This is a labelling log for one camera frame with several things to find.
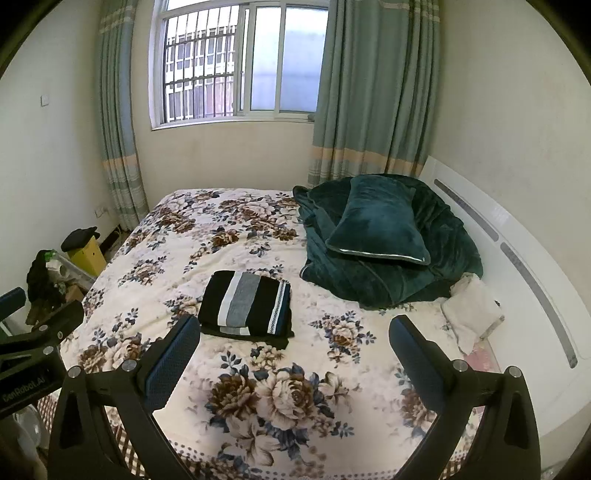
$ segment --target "dark green blanket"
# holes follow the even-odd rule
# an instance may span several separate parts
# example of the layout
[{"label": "dark green blanket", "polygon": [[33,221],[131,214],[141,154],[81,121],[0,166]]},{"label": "dark green blanket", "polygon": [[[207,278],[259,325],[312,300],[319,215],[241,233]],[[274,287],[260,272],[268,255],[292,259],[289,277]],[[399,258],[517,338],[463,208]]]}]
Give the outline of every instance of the dark green blanket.
[{"label": "dark green blanket", "polygon": [[356,257],[327,249],[324,242],[338,225],[349,198],[351,179],[346,178],[328,181],[312,190],[299,186],[293,190],[307,235],[308,260],[300,273],[302,279],[342,299],[377,309],[404,301],[448,297],[450,287],[464,272],[481,277],[482,263],[476,245],[449,206],[420,180],[385,176],[416,189],[415,223],[431,255],[431,263],[423,266]]}]

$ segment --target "white towel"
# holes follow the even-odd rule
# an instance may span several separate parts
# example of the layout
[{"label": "white towel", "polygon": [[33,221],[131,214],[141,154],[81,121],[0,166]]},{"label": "white towel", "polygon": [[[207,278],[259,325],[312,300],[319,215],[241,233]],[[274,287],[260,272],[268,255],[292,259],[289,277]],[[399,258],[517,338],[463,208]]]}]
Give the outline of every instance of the white towel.
[{"label": "white towel", "polygon": [[451,293],[441,309],[452,325],[460,350],[469,355],[474,344],[488,337],[505,317],[487,286],[474,273],[464,273]]}]

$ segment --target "white headboard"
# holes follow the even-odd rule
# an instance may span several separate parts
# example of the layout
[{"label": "white headboard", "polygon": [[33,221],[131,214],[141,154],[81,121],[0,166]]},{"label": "white headboard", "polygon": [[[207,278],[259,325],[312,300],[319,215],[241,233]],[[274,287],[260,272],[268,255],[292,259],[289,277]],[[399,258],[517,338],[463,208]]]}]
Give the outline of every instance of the white headboard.
[{"label": "white headboard", "polygon": [[540,436],[591,401],[591,317],[550,254],[501,205],[429,157],[420,179],[464,222],[483,281],[505,313],[489,337],[499,367],[521,368]]}]

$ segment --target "wall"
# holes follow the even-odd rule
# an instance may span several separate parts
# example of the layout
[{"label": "wall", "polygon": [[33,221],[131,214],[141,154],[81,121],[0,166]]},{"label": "wall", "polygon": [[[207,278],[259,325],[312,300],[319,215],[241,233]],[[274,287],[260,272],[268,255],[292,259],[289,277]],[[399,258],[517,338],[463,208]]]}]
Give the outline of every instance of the wall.
[{"label": "wall", "polygon": [[99,8],[99,0],[63,0],[0,79],[0,293],[26,288],[37,252],[59,250],[72,230],[97,225],[107,235],[118,223],[94,214],[111,207],[95,122]]},{"label": "wall", "polygon": [[148,203],[177,189],[291,190],[307,183],[313,124],[218,122],[153,131],[148,82],[154,0],[139,0],[132,45],[135,140]]},{"label": "wall", "polygon": [[[589,82],[525,0],[446,0],[441,17],[431,155],[510,211],[591,310]],[[542,438],[543,464],[568,456],[590,421],[586,407]]]}]

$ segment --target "yellow bin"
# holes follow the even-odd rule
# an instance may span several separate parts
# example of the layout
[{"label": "yellow bin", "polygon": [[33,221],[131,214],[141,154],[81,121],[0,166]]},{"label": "yellow bin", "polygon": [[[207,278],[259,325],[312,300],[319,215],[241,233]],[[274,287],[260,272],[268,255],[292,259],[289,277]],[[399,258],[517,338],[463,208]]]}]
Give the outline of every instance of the yellow bin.
[{"label": "yellow bin", "polygon": [[68,257],[80,268],[95,277],[98,277],[107,266],[105,257],[100,252],[99,244],[96,242],[95,237],[92,237],[84,247],[70,250]]}]

